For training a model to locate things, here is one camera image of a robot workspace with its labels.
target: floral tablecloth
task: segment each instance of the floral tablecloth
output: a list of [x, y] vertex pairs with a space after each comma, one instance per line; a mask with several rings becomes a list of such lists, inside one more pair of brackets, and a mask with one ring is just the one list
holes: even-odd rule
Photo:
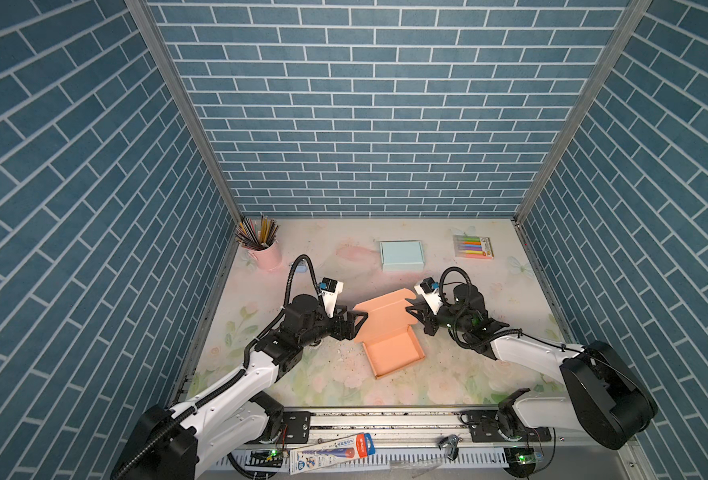
[[[241, 250], [229, 273], [189, 395], [236, 367], [244, 346], [270, 322], [282, 304], [289, 265], [308, 254], [317, 280], [344, 282], [339, 304], [353, 305], [419, 280], [439, 280], [448, 266], [466, 270], [484, 295], [491, 315], [533, 335], [562, 340], [556, 320], [535, 280], [508, 220], [280, 220], [282, 266], [257, 270]], [[456, 258], [452, 236], [489, 236], [495, 258]], [[381, 271], [378, 242], [420, 240], [423, 272]], [[451, 274], [447, 281], [462, 280]], [[313, 293], [309, 274], [296, 274], [292, 296]], [[456, 346], [445, 329], [434, 337], [413, 326], [425, 360], [376, 380], [359, 343], [325, 339], [268, 393], [285, 406], [462, 405], [501, 401], [519, 388], [559, 390], [553, 379], [509, 362], [494, 361]]]

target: light blue box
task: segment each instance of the light blue box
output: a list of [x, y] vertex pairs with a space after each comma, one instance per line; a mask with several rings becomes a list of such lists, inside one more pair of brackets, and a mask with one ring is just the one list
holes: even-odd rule
[[381, 242], [384, 272], [422, 272], [423, 246], [418, 241]]

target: pencil box package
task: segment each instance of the pencil box package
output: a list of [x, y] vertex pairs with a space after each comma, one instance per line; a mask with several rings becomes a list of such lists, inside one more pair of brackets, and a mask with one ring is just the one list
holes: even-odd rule
[[310, 472], [373, 455], [375, 447], [369, 433], [339, 438], [332, 442], [290, 450], [290, 475]]

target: bundle of pencils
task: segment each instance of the bundle of pencils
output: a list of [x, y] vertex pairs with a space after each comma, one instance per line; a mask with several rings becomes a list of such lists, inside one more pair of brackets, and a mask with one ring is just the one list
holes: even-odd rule
[[255, 231], [253, 221], [245, 217], [234, 230], [236, 241], [250, 250], [265, 250], [276, 241], [276, 230], [279, 225], [265, 215], [260, 216], [260, 230]]

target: box flap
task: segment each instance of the box flap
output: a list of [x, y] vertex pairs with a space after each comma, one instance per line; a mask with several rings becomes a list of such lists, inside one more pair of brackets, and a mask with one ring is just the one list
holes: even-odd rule
[[415, 292], [403, 288], [355, 305], [353, 311], [369, 315], [354, 341], [367, 342], [389, 333], [402, 333], [407, 326], [417, 323], [417, 319], [405, 310], [411, 305], [407, 299], [414, 300]]

